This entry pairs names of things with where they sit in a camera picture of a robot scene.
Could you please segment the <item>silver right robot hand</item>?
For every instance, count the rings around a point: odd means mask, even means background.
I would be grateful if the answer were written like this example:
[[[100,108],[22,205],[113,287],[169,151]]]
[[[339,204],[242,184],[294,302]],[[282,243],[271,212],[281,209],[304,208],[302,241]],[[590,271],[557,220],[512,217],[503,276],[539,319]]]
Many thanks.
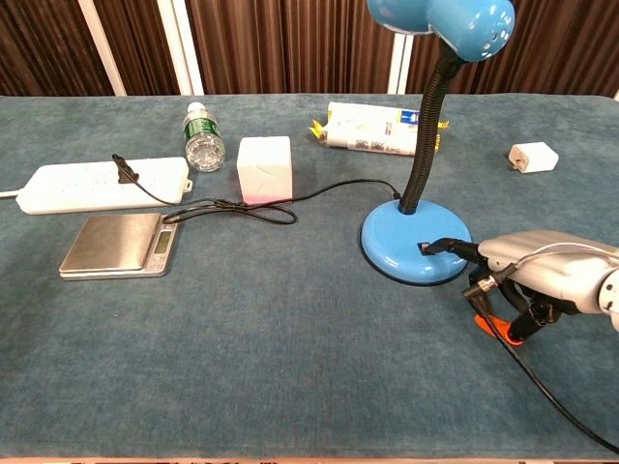
[[[441,238],[419,248],[424,256],[449,252],[478,265],[463,296],[480,328],[514,346],[563,314],[603,314],[618,327],[616,246],[538,229],[478,244]]]

